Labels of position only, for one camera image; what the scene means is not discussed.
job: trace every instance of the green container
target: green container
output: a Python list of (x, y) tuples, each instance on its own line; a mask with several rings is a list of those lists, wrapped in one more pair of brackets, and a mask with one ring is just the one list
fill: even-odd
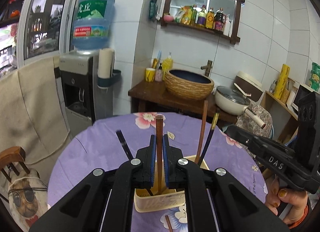
[(313, 70), (311, 70), (310, 79), (314, 80), (314, 81), (317, 82), (318, 84), (320, 83), (320, 77), (319, 77), (319, 75), (317, 75), (316, 73), (314, 73)]
[(320, 66), (317, 63), (312, 63), (312, 71), (320, 76)]
[(315, 82), (313, 79), (309, 79), (308, 86), (311, 87), (315, 91), (319, 90), (319, 84), (317, 82)]

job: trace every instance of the woven basin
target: woven basin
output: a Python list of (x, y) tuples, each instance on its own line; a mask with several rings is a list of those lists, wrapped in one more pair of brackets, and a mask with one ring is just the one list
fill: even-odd
[(169, 93), (184, 99), (202, 100), (213, 90), (214, 82), (203, 75), (181, 69), (171, 69), (164, 75)]

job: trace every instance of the painted fingernail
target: painted fingernail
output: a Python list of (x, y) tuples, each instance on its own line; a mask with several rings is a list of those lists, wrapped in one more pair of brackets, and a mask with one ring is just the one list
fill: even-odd
[(287, 190), (281, 189), (281, 190), (279, 190), (278, 196), (280, 198), (284, 198), (287, 195), (287, 193), (288, 193)]

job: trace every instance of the chopstick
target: chopstick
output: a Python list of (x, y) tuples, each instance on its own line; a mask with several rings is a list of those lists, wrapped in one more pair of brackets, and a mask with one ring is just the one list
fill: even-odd
[(206, 152), (208, 150), (208, 147), (209, 147), (209, 144), (211, 142), (211, 138), (212, 138), (212, 135), (213, 135), (213, 132), (214, 132), (214, 128), (216, 127), (216, 124), (217, 124), (217, 121), (218, 121), (218, 118), (219, 118), (219, 113), (220, 113), (220, 110), (217, 109), (216, 113), (214, 114), (214, 117), (213, 117), (213, 120), (212, 120), (212, 124), (211, 124), (211, 128), (210, 128), (207, 140), (205, 142), (202, 154), (201, 154), (200, 159), (198, 161), (198, 165), (199, 166), (201, 165), (201, 163), (202, 163), (202, 161), (204, 159), (204, 156), (205, 156), (205, 154), (206, 154)]
[(199, 137), (199, 144), (198, 144), (198, 151), (195, 159), (195, 163), (199, 162), (203, 137), (204, 137), (204, 130), (205, 130), (205, 123), (207, 120), (207, 111), (208, 111), (208, 100), (205, 100), (203, 103), (203, 112), (202, 112), (202, 122), (201, 122), (201, 130), (200, 130), (200, 137)]
[(156, 116), (156, 152), (158, 172), (158, 194), (161, 194), (162, 186), (162, 136), (163, 136), (163, 115)]
[(169, 227), (169, 232), (173, 232), (172, 226), (171, 226), (171, 223), (170, 223), (170, 219), (169, 219), (168, 215), (165, 216), (165, 220), (167, 221), (167, 224), (168, 224), (168, 227)]
[[(131, 153), (131, 151), (130, 151), (130, 149), (128, 147), (127, 142), (125, 141), (125, 138), (124, 138), (123, 133), (121, 132), (121, 130), (116, 131), (116, 135), (118, 136), (118, 139), (119, 139), (119, 141), (121, 143), (121, 146), (122, 146), (124, 152), (126, 153), (126, 155), (128, 157), (128, 160), (129, 161), (132, 160), (133, 159), (132, 153)], [(147, 189), (147, 191), (150, 194), (150, 196), (153, 196), (153, 193), (152, 193), (152, 191), (150, 189)]]

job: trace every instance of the cabinet door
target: cabinet door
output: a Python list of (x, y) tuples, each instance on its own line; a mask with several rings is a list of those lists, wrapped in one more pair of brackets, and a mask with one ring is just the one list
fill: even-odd
[(73, 0), (25, 0), (18, 27), (19, 67), (66, 52), (73, 9)]

